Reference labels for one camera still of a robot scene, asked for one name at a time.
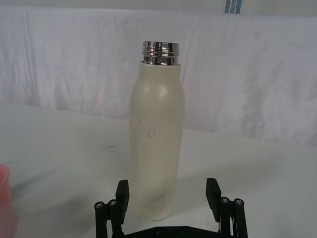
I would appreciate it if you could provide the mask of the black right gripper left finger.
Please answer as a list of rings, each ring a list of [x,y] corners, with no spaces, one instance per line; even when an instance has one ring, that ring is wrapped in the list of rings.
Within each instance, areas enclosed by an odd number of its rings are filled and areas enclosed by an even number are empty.
[[[115,199],[107,204],[102,201],[94,205],[96,237],[107,238],[107,221],[111,222],[112,238],[123,238],[122,225],[129,202],[129,183],[128,180],[120,180],[117,186]]]

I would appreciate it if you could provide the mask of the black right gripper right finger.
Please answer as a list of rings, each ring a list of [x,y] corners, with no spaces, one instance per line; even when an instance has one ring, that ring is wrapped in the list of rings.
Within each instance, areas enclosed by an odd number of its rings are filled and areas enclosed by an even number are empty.
[[[244,201],[236,198],[231,201],[221,195],[218,182],[208,178],[206,183],[206,198],[218,223],[218,233],[222,238],[244,238],[246,236],[246,217]]]

